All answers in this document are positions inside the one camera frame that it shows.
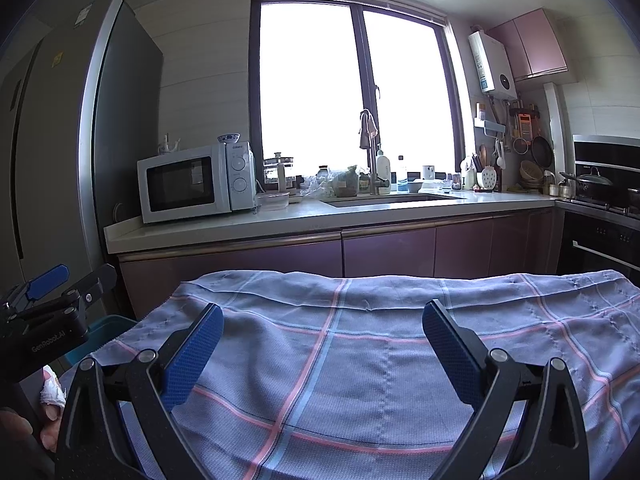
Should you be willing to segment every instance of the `window frame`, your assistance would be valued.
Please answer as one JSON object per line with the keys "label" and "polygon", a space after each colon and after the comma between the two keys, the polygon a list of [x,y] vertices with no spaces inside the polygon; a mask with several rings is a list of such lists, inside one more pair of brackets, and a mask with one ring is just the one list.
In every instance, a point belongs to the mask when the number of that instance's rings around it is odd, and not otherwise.
{"label": "window frame", "polygon": [[[378,102],[376,99],[376,83],[373,75],[371,54],[369,51],[369,39],[367,27],[364,21],[364,11],[378,12],[402,20],[420,23],[433,29],[440,51],[440,59],[444,69],[449,97],[449,109],[451,112],[451,126],[453,130],[453,147],[455,157],[455,170],[460,171],[460,163],[465,158],[465,139],[462,124],[462,108],[456,75],[453,69],[451,53],[447,45],[445,29],[439,23],[433,23],[418,16],[412,16],[396,10],[383,9],[358,2],[345,0],[252,0],[249,19],[249,57],[248,57],[248,92],[249,92],[249,140],[255,155],[255,175],[264,188],[264,153],[262,148],[262,115],[260,110],[260,13],[262,4],[278,3],[306,3],[306,4],[330,4],[349,7],[351,10],[351,22],[358,55],[358,71],[360,73],[360,87],[362,90],[362,108],[368,108],[372,113],[376,124],[378,121]],[[380,137],[384,132],[379,132],[375,143],[380,143]],[[370,164],[369,152],[367,161]]]}

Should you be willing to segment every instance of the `wall shelf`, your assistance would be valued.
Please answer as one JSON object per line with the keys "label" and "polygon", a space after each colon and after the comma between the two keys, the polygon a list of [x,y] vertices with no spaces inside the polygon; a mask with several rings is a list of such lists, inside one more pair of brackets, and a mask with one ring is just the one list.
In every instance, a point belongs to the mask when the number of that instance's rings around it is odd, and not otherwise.
{"label": "wall shelf", "polygon": [[491,121],[482,121],[477,117],[474,118],[474,126],[476,128],[482,128],[484,130],[484,134],[489,137],[495,137],[495,136],[489,135],[487,133],[487,130],[491,132],[498,132],[499,134],[503,134],[506,130],[506,128],[502,124],[492,123]]}

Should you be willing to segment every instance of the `pink cabinet door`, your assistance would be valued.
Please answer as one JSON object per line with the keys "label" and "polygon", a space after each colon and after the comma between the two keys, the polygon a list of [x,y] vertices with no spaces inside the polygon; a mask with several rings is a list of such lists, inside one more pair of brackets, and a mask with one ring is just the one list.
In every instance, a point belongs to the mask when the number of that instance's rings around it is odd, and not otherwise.
{"label": "pink cabinet door", "polygon": [[344,275],[433,277],[434,228],[357,238],[345,238]]}
{"label": "pink cabinet door", "polygon": [[513,21],[492,28],[487,31],[487,34],[504,45],[511,66],[511,75],[514,79],[531,75],[529,59],[527,59],[524,45]]}
{"label": "pink cabinet door", "polygon": [[489,276],[524,272],[529,215],[494,218]]}
{"label": "pink cabinet door", "polygon": [[525,253],[525,272],[547,274],[552,237],[553,214],[551,210],[533,212],[529,215],[527,251]]}
{"label": "pink cabinet door", "polygon": [[532,74],[567,68],[558,38],[543,9],[534,10],[513,21],[522,39]]}
{"label": "pink cabinet door", "polygon": [[180,282],[219,270],[279,270],[342,277],[340,240],[283,247],[121,262],[120,270],[138,319],[163,303]]}
{"label": "pink cabinet door", "polygon": [[474,280],[489,275],[493,220],[436,228],[436,278]]}

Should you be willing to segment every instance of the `sticker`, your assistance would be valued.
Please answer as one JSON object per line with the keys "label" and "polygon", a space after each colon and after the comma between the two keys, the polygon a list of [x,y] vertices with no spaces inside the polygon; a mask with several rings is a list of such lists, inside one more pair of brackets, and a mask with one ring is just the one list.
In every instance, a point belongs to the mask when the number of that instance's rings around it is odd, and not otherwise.
{"label": "sticker", "polygon": [[60,63],[60,61],[62,60],[63,54],[64,52],[59,52],[55,55],[55,57],[53,58],[53,62],[51,63],[51,68],[55,67],[57,64]]}
{"label": "sticker", "polygon": [[80,14],[78,14],[78,17],[76,18],[76,22],[74,23],[74,25],[81,25],[81,22],[84,22],[84,19],[86,18],[87,14],[91,10],[92,5],[93,4],[89,4],[80,11]]}

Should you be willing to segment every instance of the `blue gripper pad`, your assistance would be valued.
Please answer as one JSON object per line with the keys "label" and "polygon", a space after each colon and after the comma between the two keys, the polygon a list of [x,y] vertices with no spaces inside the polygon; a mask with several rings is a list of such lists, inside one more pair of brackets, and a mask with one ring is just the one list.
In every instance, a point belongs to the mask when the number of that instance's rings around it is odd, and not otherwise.
{"label": "blue gripper pad", "polygon": [[433,351],[449,377],[458,398],[477,411],[484,402],[482,371],[451,322],[433,304],[427,303],[422,312],[422,329]]}
{"label": "blue gripper pad", "polygon": [[39,300],[49,294],[54,288],[62,285],[69,279],[69,269],[64,265],[58,265],[48,270],[29,282],[27,298],[31,301]]}
{"label": "blue gripper pad", "polygon": [[160,400],[168,412],[187,400],[222,337],[224,323],[222,309],[213,305],[164,369]]}

